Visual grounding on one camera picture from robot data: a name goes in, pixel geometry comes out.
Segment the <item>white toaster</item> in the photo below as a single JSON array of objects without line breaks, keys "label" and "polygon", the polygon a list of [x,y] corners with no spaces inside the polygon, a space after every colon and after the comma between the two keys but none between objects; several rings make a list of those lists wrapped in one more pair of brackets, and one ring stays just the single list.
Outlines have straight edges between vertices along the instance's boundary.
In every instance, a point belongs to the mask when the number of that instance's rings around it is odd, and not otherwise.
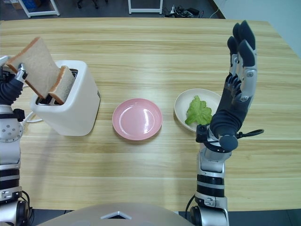
[{"label": "white toaster", "polygon": [[60,60],[56,65],[66,65],[75,76],[74,84],[63,105],[59,105],[50,95],[41,99],[34,94],[32,111],[56,132],[64,136],[84,136],[88,134],[96,120],[101,95],[88,66],[83,61]]}]

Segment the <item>bread slice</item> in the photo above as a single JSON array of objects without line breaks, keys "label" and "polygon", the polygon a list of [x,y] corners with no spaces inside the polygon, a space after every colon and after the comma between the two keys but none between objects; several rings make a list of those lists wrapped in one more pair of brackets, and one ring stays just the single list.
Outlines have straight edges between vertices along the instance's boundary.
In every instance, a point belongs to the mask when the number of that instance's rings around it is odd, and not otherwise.
[{"label": "bread slice", "polygon": [[70,93],[74,80],[75,78],[70,69],[67,66],[62,66],[56,83],[49,91],[50,96],[52,96],[60,105],[64,104]]},{"label": "bread slice", "polygon": [[14,72],[18,71],[20,63],[25,64],[28,74],[25,82],[39,97],[45,99],[57,80],[60,68],[56,66],[41,37],[35,38],[18,55],[6,62]]}]

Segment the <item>blue box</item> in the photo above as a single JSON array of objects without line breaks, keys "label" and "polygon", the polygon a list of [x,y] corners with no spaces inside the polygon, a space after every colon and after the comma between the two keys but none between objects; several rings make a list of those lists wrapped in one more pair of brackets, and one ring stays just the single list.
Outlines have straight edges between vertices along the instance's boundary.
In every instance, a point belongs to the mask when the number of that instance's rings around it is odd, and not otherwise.
[{"label": "blue box", "polygon": [[41,5],[40,0],[23,0],[23,3],[26,8],[37,8]]}]

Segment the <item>lettuce leaf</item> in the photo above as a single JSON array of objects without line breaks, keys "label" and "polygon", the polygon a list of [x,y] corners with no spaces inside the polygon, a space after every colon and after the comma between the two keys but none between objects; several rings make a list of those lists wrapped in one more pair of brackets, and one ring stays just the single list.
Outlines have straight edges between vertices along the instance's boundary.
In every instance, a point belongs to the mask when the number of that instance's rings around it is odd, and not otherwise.
[{"label": "lettuce leaf", "polygon": [[200,100],[198,96],[195,96],[190,103],[189,109],[187,110],[187,119],[185,123],[187,125],[197,122],[198,124],[206,125],[211,122],[212,110],[206,106],[206,101]]}]

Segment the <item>pink plate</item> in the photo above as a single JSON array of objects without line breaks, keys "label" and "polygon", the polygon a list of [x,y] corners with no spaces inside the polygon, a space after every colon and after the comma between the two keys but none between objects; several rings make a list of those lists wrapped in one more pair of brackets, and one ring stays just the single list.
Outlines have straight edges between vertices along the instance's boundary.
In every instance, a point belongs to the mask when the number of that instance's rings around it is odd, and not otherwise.
[{"label": "pink plate", "polygon": [[113,113],[113,127],[129,140],[144,140],[154,136],[162,125],[162,113],[153,102],[135,98],[121,103]]}]

